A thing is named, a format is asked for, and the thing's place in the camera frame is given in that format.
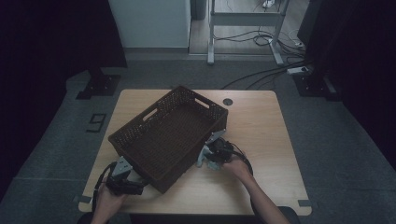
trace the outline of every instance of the power strip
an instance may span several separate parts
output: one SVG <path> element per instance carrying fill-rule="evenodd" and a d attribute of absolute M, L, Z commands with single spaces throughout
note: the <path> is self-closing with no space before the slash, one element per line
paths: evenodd
<path fill-rule="evenodd" d="M 298 74 L 306 74 L 308 75 L 308 68 L 303 66 L 303 67 L 296 67 L 296 68 L 290 68 L 288 69 L 288 75 L 298 75 Z"/>

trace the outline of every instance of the brown woven basket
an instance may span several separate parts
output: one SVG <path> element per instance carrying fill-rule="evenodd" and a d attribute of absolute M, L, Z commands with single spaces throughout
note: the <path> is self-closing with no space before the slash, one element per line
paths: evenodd
<path fill-rule="evenodd" d="M 117 153 L 165 193 L 197 160 L 228 110 L 179 86 L 108 137 Z"/>

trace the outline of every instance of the light wood tabletop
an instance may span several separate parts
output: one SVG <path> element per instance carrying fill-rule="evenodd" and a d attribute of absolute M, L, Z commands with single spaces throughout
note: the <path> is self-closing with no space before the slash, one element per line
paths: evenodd
<path fill-rule="evenodd" d="M 108 124 L 105 138 L 83 195 L 92 197 L 99 175 L 118 154 L 107 138 L 168 93 L 169 90 L 124 90 Z M 196 91 L 229 110 L 227 132 L 222 137 L 241 148 L 250 160 L 254 176 L 278 206 L 291 207 L 308 216 L 304 182 L 291 146 L 282 113 L 272 91 Z M 225 105 L 229 98 L 232 105 Z M 88 203 L 79 210 L 91 211 Z M 242 184 L 226 171 L 205 164 L 193 165 L 165 194 L 148 185 L 142 195 L 128 197 L 121 212 L 132 214 L 253 215 Z"/>

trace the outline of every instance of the black metal base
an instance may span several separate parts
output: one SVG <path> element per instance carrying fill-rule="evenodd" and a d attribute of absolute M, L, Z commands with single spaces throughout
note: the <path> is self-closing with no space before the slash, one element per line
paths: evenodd
<path fill-rule="evenodd" d="M 340 94 L 325 77 L 317 79 L 312 76 L 293 76 L 297 90 L 303 97 L 325 97 L 329 101 L 341 101 Z"/>
<path fill-rule="evenodd" d="M 105 75 L 100 79 L 91 78 L 76 99 L 89 100 L 92 96 L 112 96 L 120 82 L 120 75 Z"/>

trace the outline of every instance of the gray carpet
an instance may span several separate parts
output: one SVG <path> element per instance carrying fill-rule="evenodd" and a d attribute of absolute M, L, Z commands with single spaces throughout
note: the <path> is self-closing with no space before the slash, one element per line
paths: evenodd
<path fill-rule="evenodd" d="M 205 58 L 128 62 L 114 96 L 75 100 L 87 84 L 87 73 L 67 82 L 67 95 L 28 161 L 12 181 L 0 205 L 1 223 L 76 223 L 76 196 L 84 190 L 96 153 L 120 91 L 124 89 L 219 89 L 248 74 L 275 68 L 272 57 L 224 58 L 208 66 Z M 234 83 L 244 90 L 264 75 Z M 268 77 L 251 89 L 274 90 L 290 134 L 313 212 L 300 217 L 311 223 L 396 223 L 396 173 L 368 134 L 342 103 L 300 97 L 292 78 Z M 92 114 L 106 114 L 99 133 Z M 119 214 L 112 223 L 130 223 Z"/>

